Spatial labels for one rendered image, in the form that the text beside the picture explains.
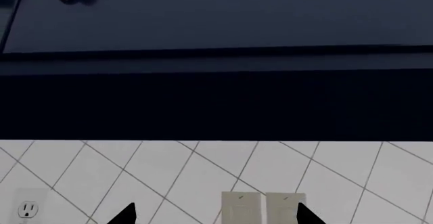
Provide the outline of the dark blue wall cabinet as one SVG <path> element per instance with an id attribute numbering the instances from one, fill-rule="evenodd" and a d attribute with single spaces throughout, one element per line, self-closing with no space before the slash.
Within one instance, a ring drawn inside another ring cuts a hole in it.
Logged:
<path id="1" fill-rule="evenodd" d="M 433 141 L 433 0 L 0 0 L 0 139 Z"/>

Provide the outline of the white electrical outlet plate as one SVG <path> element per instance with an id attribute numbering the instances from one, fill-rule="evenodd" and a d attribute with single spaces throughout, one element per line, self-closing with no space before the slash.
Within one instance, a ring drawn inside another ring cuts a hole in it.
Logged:
<path id="1" fill-rule="evenodd" d="M 43 224 L 49 189 L 19 188 L 15 191 L 8 224 Z"/>

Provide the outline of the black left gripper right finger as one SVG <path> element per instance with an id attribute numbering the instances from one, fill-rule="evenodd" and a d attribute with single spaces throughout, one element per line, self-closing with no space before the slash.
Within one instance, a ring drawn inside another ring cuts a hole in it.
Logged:
<path id="1" fill-rule="evenodd" d="M 298 224 L 326 224 L 313 211 L 308 209 L 303 203 L 298 203 L 297 208 L 297 223 Z"/>

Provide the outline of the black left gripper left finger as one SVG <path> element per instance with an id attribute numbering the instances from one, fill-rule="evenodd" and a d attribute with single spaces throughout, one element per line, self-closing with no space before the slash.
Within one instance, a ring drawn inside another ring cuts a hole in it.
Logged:
<path id="1" fill-rule="evenodd" d="M 113 217 L 107 224 L 135 224 L 136 222 L 136 209 L 135 203 L 130 203 L 115 217 Z"/>

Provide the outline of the beige wall switch plate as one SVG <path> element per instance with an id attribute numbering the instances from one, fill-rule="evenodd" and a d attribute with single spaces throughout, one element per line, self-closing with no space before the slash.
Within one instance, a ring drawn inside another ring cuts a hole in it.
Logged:
<path id="1" fill-rule="evenodd" d="M 266 193 L 267 224 L 298 224 L 298 203 L 306 204 L 305 193 Z"/>
<path id="2" fill-rule="evenodd" d="M 262 224 L 261 194 L 256 192 L 223 192 L 221 224 Z"/>

